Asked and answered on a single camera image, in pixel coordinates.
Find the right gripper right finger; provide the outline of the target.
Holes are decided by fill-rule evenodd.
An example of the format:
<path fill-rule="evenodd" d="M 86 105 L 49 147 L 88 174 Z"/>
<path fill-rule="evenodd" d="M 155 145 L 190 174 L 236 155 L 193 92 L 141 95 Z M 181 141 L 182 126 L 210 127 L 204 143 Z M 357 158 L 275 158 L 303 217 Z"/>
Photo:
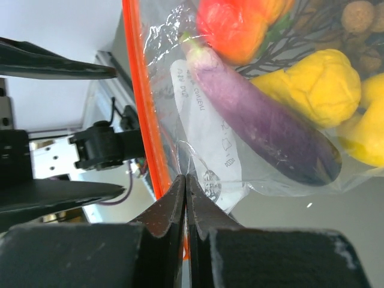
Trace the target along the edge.
<path fill-rule="evenodd" d="M 186 178 L 192 287 L 370 287 L 349 240 L 326 229 L 250 229 Z"/>

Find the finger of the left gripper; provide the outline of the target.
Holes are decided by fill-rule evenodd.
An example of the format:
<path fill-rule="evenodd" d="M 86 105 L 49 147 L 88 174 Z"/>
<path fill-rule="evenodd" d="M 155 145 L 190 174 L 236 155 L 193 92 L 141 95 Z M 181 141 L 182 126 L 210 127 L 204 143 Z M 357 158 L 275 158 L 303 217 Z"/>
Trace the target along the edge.
<path fill-rule="evenodd" d="M 1 38 L 1 75 L 40 80 L 100 80 L 116 69 L 70 60 L 27 41 Z"/>
<path fill-rule="evenodd" d="M 109 200 L 123 190 L 116 184 L 35 179 L 1 188 L 1 220 L 29 221 L 66 208 Z"/>

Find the brown fake longan bunch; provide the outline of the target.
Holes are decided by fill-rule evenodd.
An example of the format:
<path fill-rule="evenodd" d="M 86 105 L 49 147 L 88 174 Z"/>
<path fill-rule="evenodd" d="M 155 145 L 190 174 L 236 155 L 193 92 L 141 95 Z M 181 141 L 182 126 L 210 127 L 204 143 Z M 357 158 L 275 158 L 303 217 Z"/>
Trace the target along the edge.
<path fill-rule="evenodd" d="M 383 1 L 305 1 L 293 31 L 315 51 L 344 53 L 362 80 L 383 72 Z"/>

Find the clear zip bag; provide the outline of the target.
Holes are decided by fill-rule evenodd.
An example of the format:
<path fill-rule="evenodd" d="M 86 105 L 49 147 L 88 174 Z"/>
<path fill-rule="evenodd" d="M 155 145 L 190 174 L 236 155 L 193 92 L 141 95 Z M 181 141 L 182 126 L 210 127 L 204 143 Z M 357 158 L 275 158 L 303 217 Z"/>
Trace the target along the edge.
<path fill-rule="evenodd" d="M 383 176 L 382 1 L 124 1 L 156 197 L 193 175 L 248 193 L 345 193 Z"/>

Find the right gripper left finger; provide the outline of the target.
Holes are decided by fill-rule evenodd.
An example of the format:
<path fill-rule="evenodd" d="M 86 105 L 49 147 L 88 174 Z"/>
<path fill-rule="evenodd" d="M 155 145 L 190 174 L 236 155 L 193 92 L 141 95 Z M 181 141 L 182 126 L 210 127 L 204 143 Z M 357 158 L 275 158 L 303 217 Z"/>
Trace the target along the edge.
<path fill-rule="evenodd" d="M 30 224 L 1 239 L 2 287 L 181 287 L 186 179 L 124 224 Z"/>

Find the purple fake eggplant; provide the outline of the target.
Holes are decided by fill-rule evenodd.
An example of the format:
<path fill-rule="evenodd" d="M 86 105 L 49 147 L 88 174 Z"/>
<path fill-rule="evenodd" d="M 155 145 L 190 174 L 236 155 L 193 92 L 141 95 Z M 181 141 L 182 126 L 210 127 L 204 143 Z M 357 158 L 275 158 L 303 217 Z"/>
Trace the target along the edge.
<path fill-rule="evenodd" d="M 309 122 L 267 96 L 210 47 L 179 35 L 193 80 L 236 135 L 282 175 L 321 187 L 342 168 L 338 149 Z"/>

